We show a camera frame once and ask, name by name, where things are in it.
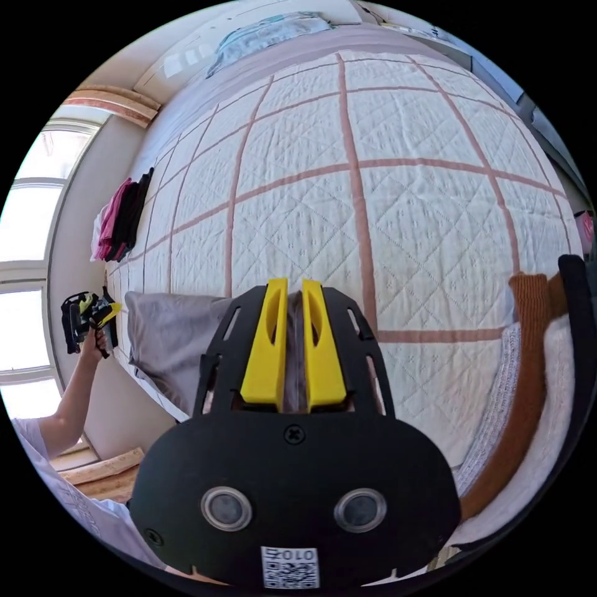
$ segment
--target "window frame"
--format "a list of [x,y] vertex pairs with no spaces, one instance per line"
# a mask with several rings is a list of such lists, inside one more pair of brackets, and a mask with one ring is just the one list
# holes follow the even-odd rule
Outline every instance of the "window frame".
[[[98,133],[102,129],[103,124],[86,122],[78,119],[56,118],[51,119],[46,126],[40,131],[68,131],[68,132],[82,132],[90,136],[89,141],[85,144],[83,150],[73,164],[73,167],[66,178],[49,178],[49,177],[24,177],[15,178],[11,190],[19,187],[60,187],[60,196],[56,203],[50,228],[48,230],[48,238],[46,239],[44,258],[39,261],[6,261],[0,262],[0,294],[9,292],[26,292],[31,290],[40,290],[42,294],[42,321],[44,326],[44,338],[48,351],[49,365],[28,369],[20,369],[18,371],[0,371],[0,385],[9,386],[16,384],[26,384],[36,381],[44,381],[53,379],[58,387],[60,396],[63,396],[65,391],[64,383],[58,371],[58,367],[54,358],[53,342],[50,334],[50,313],[48,308],[48,287],[49,287],[49,269],[50,269],[50,253],[52,250],[54,236],[58,225],[58,219],[62,212],[62,207],[69,191],[70,184],[76,175],[78,166],[85,158],[85,154],[97,138]],[[71,455],[77,452],[89,451],[89,457],[85,457],[85,464],[96,462],[99,460],[97,453],[93,446],[83,434],[81,442],[65,450],[61,456]]]

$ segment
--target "orange knit fabric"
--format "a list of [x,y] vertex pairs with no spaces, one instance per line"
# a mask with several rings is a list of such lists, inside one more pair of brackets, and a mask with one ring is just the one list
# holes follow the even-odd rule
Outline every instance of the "orange knit fabric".
[[461,498],[462,520],[479,514],[514,476],[535,435],[545,403],[544,336],[553,319],[568,312],[562,280],[516,274],[510,288],[521,323],[521,362],[510,415],[493,454]]

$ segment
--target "screw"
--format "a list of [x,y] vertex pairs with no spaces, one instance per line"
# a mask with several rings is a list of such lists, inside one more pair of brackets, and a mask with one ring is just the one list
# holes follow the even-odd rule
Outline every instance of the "screw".
[[305,441],[305,432],[298,425],[289,425],[284,432],[284,439],[291,445],[297,446]]
[[156,547],[161,547],[164,544],[164,540],[160,534],[153,529],[145,529],[145,536],[150,543],[153,543]]

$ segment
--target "hand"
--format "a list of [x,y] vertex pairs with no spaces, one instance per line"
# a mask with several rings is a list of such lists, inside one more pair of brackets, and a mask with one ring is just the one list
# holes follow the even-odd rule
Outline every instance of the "hand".
[[103,330],[90,329],[81,345],[81,359],[98,364],[102,360],[101,350],[108,349],[108,339]]

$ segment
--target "window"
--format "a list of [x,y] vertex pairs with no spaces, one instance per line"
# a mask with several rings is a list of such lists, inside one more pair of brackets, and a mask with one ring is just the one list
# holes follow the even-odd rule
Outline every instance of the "window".
[[[99,128],[51,120],[25,156],[0,215],[0,392],[10,418],[45,417],[60,403],[49,350],[48,248],[70,179]],[[92,452],[85,438],[68,452],[81,449]]]

